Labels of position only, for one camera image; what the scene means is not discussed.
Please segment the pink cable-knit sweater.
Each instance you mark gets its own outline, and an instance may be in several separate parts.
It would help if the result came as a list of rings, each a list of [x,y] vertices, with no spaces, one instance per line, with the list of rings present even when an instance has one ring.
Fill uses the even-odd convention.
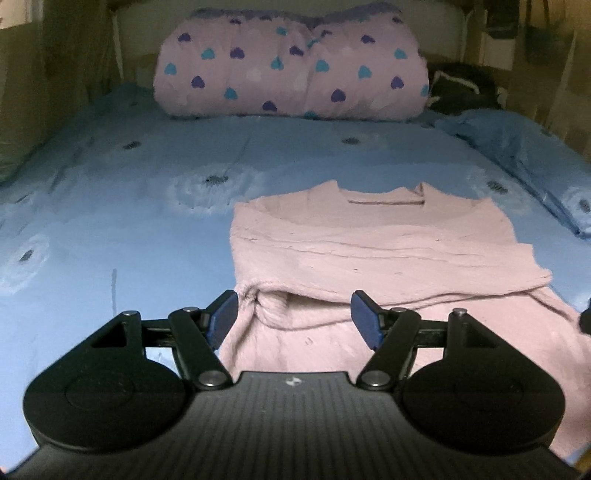
[[[359,374],[370,348],[349,313],[358,290],[430,318],[463,307],[562,387],[553,450],[589,443],[590,339],[493,201],[425,183],[373,194],[329,181],[237,204],[229,240],[238,317],[219,356],[232,375]]]

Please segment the blue dandelion bed sheet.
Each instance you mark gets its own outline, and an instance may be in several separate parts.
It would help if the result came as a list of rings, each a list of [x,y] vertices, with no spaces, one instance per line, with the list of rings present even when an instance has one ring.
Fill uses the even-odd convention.
[[[590,245],[475,147],[430,116],[407,122],[173,119],[125,86],[79,114],[1,188],[1,464],[35,447],[29,382],[123,310],[162,318],[235,285],[236,202],[335,180],[387,192],[428,183],[492,198],[584,309]]]

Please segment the blue dandelion pillow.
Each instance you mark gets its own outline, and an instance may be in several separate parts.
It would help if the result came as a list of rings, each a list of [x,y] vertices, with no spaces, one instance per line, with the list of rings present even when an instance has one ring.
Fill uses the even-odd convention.
[[[469,110],[434,126],[513,176],[575,236],[590,238],[590,164],[557,136],[505,110]]]

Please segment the black fabric item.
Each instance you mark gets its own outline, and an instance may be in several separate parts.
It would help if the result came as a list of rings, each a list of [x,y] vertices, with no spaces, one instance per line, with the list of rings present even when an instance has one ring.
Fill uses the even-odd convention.
[[[444,115],[459,115],[475,109],[499,110],[498,85],[485,70],[463,62],[428,66],[428,108]]]

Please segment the pink heart-print rolled quilt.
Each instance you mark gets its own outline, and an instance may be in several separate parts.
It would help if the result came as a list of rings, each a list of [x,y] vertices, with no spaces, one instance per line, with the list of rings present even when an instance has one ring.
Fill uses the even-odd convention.
[[[398,121],[427,106],[427,61],[392,14],[315,28],[320,41],[298,56],[273,52],[259,29],[190,20],[185,42],[162,43],[154,99],[175,117],[279,115]]]

